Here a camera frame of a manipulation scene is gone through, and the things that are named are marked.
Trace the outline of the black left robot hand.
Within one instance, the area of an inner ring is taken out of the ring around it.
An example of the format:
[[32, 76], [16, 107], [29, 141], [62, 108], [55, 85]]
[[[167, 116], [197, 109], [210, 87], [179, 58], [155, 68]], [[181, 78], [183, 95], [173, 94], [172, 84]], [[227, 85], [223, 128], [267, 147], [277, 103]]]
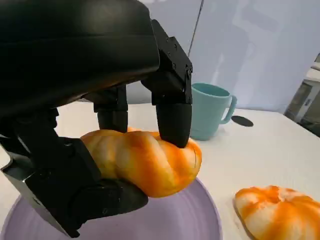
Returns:
[[144, 207], [123, 180], [103, 180], [84, 143], [60, 137], [58, 107], [93, 102], [101, 129], [128, 127], [126, 85], [151, 91], [163, 140], [187, 145], [193, 66], [138, 0], [3, 0], [0, 3], [1, 171], [35, 211], [77, 238], [88, 220]]

